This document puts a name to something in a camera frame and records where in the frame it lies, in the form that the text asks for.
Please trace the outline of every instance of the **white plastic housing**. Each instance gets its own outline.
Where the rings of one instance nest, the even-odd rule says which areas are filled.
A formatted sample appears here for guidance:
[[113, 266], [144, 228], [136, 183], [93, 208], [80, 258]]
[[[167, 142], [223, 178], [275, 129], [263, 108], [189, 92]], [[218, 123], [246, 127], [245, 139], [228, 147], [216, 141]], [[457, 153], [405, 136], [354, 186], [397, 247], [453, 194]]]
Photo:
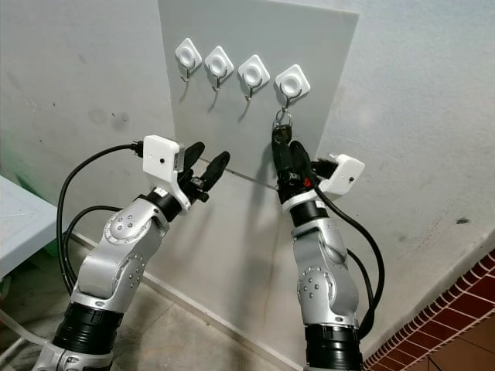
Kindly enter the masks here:
[[309, 81], [298, 64], [290, 66], [275, 78], [277, 87], [289, 98], [300, 98], [311, 89]]
[[257, 54], [251, 56], [237, 69], [237, 73], [249, 87], [261, 89], [270, 81], [270, 73]]
[[[319, 184], [322, 192], [332, 201], [348, 193], [364, 170], [363, 162], [348, 155], [338, 155], [335, 159], [338, 164], [335, 172], [330, 176], [330, 179], [324, 179]], [[284, 212], [289, 211], [291, 208], [309, 200], [319, 200], [314, 190], [288, 199], [282, 204], [282, 210]]]
[[198, 68], [203, 62], [200, 52], [198, 52], [189, 37], [185, 38], [184, 41], [177, 46], [176, 57], [180, 64], [182, 64], [184, 68], [189, 68], [191, 72]]
[[144, 140], [142, 170], [154, 187], [164, 189], [174, 196], [187, 213], [191, 202], [180, 189], [177, 175], [184, 167], [184, 146], [158, 135], [148, 135]]
[[234, 64], [230, 61], [224, 49], [219, 45], [204, 59], [208, 70], [215, 77], [224, 79], [234, 72]]

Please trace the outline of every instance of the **wire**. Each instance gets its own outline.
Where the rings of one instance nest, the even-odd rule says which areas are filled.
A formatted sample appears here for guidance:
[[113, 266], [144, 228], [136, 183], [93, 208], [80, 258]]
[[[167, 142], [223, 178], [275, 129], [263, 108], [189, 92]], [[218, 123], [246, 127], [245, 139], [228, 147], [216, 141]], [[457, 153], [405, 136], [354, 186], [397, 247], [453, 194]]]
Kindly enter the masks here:
[[85, 161], [81, 162], [70, 174], [67, 176], [65, 179], [65, 182], [62, 185], [62, 189], [60, 190], [60, 196], [59, 196], [59, 201], [57, 204], [57, 211], [56, 211], [56, 244], [57, 244], [57, 251], [59, 254], [59, 265], [60, 265], [60, 271], [62, 273], [62, 279], [63, 283], [65, 284], [65, 287], [69, 294], [72, 293], [73, 287], [75, 285], [75, 281], [73, 281], [73, 277], [71, 277], [67, 273], [67, 267], [70, 266], [69, 262], [69, 256], [65, 254], [63, 250], [63, 234], [62, 234], [62, 215], [63, 215], [63, 203], [65, 201], [65, 195], [67, 193], [67, 188], [69, 187], [70, 182], [76, 176], [76, 174], [82, 170], [84, 167], [89, 165], [91, 162], [94, 160], [103, 157], [105, 155], [108, 155], [109, 153], [120, 151], [123, 149], [131, 149], [135, 150], [137, 148], [138, 144], [133, 143], [130, 145], [118, 145], [115, 147], [111, 147], [108, 149], [105, 149], [101, 152], [98, 152], [96, 155], [92, 155]]
[[63, 245], [62, 245], [63, 255], [65, 257], [67, 257], [67, 259], [64, 260], [65, 265], [66, 265], [65, 268], [66, 268], [66, 271], [67, 271], [67, 275], [70, 276], [70, 279], [74, 282], [74, 284], [77, 281], [77, 275], [74, 272], [74, 269], [72, 268], [72, 264], [70, 263], [70, 258], [69, 258], [69, 239], [70, 239], [70, 235], [72, 234], [72, 231], [73, 231], [74, 227], [76, 226], [77, 222], [79, 222], [79, 220], [81, 220], [83, 218], [83, 216], [85, 216], [88, 213], [91, 213], [93, 211], [98, 211], [98, 210], [106, 210], [106, 211], [117, 212], [117, 211], [120, 211], [121, 209], [118, 208], [118, 207], [105, 206], [105, 205], [96, 205], [96, 206], [88, 207], [87, 209], [84, 209], [83, 211], [81, 211], [80, 213], [78, 213], [76, 215], [76, 217], [74, 219], [72, 219], [72, 222], [70, 222], [70, 224], [67, 227], [67, 230], [65, 232], [65, 235], [63, 237]]
[[438, 371], [443, 371], [443, 370], [440, 368], [440, 366], [439, 366], [439, 365], [438, 365], [438, 364], [437, 364], [437, 363], [436, 363], [436, 362], [432, 359], [432, 357], [428, 356], [428, 361], [431, 361], [431, 362], [433, 363], [433, 366], [435, 366], [435, 367], [438, 369]]
[[313, 184], [313, 189], [315, 190], [316, 194], [318, 197], [331, 209], [337, 216], [340, 217], [343, 221], [351, 225], [354, 229], [356, 229], [363, 237], [368, 241], [368, 243], [371, 245], [371, 249], [373, 250], [374, 256], [377, 259], [377, 265], [378, 265], [378, 283], [377, 283], [377, 290], [375, 291], [374, 297], [373, 297], [373, 305], [368, 308], [366, 315], [364, 316], [364, 320], [361, 323], [360, 326], [360, 335], [362, 337], [366, 336], [370, 331], [371, 328], [373, 327], [374, 323], [374, 310], [377, 308], [378, 303], [380, 303], [381, 300], [381, 295], [383, 294], [384, 291], [384, 284], [385, 284], [385, 265], [384, 265], [384, 259], [381, 255], [380, 252], [380, 247], [378, 247], [377, 243], [375, 242], [374, 238], [371, 236], [371, 234], [364, 228], [361, 224], [359, 224], [356, 220], [345, 214], [344, 211], [339, 209], [326, 195], [323, 193], [323, 191], [316, 185], [316, 177], [313, 172], [307, 171], [306, 172], [307, 176], [309, 177], [309, 180]]
[[361, 274], [363, 275], [364, 279], [364, 285], [366, 286], [366, 292], [367, 292], [367, 297], [368, 297], [368, 310], [366, 312], [366, 315], [363, 318], [363, 321], [361, 323], [361, 326], [359, 327], [359, 339], [361, 340], [366, 336], [369, 331], [367, 323], [371, 321], [371, 327], [373, 327], [373, 322], [374, 322], [374, 305], [373, 305], [373, 288], [371, 287], [371, 280], [370, 276], [368, 275], [368, 272], [366, 270], [366, 267], [364, 266], [363, 262], [360, 260], [359, 257], [355, 253], [352, 252], [352, 250], [347, 249], [347, 253], [349, 256], [356, 262], [357, 266], [359, 267]]

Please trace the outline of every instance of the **robotic arm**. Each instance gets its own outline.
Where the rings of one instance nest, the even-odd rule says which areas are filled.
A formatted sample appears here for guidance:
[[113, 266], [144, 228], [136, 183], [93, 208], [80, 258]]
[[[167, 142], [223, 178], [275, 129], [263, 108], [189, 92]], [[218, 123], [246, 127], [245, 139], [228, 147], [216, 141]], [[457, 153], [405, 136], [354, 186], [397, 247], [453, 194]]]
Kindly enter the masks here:
[[297, 293], [307, 345], [304, 370], [361, 371], [358, 290], [347, 268], [347, 249], [318, 194], [330, 199], [344, 195], [364, 164], [346, 155], [311, 162], [302, 144], [291, 140], [292, 125], [275, 121], [271, 149], [279, 199], [294, 223]]
[[118, 326], [158, 250], [169, 223], [185, 215], [222, 176], [228, 152], [217, 156], [200, 177], [191, 166], [204, 150], [196, 143], [184, 151], [156, 135], [144, 140], [143, 170], [154, 185], [106, 223], [100, 243], [87, 255], [70, 297], [65, 318], [52, 343], [46, 343], [33, 371], [108, 371]]

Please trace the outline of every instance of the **white table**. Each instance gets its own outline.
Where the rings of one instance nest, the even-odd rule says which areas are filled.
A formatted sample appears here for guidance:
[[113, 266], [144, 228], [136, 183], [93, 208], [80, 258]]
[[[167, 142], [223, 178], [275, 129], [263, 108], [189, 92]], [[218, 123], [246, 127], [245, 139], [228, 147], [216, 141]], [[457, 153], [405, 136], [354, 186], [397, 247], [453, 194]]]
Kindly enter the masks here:
[[0, 176], [0, 280], [55, 239], [56, 207]]

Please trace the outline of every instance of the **metal hook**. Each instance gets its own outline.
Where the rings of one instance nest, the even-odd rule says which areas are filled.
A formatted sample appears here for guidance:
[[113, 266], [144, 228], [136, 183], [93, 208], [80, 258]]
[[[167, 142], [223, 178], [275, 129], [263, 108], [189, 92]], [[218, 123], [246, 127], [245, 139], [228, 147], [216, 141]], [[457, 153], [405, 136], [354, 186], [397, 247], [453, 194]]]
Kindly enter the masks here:
[[244, 95], [244, 98], [246, 98], [246, 101], [251, 101], [253, 98], [253, 90], [259, 87], [263, 83], [263, 79], [260, 79], [260, 82], [257, 83], [256, 85], [250, 85], [247, 81], [246, 78], [244, 77], [244, 74], [242, 74], [242, 80], [246, 83], [246, 85], [249, 87], [249, 94]]
[[218, 90], [220, 90], [220, 79], [222, 77], [225, 77], [227, 75], [227, 72], [228, 72], [227, 71], [227, 68], [225, 67], [225, 71], [224, 71], [224, 73], [221, 76], [217, 76], [217, 75], [213, 74], [215, 76], [215, 79], [217, 79], [217, 85], [216, 86], [214, 86], [214, 85], [211, 86], [211, 88], [213, 89], [213, 91], [215, 93], [218, 92]]
[[182, 81], [184, 81], [185, 83], [187, 83], [189, 81], [189, 78], [191, 76], [191, 70], [194, 69], [195, 65], [196, 65], [196, 59], [193, 59], [193, 65], [191, 67], [186, 67], [183, 65], [183, 67], [186, 68], [186, 77], [184, 77], [183, 75], [180, 75], [180, 78], [182, 79]]
[[285, 97], [285, 105], [282, 106], [282, 112], [286, 112], [288, 110], [288, 106], [291, 103], [291, 100], [296, 99], [297, 97], [299, 97], [301, 95], [302, 87], [299, 88], [298, 93], [294, 97], [289, 97], [286, 93], [284, 93], [284, 91], [282, 90], [282, 83], [280, 83], [278, 85], [278, 88], [280, 89], [280, 92], [282, 93], [282, 95]]

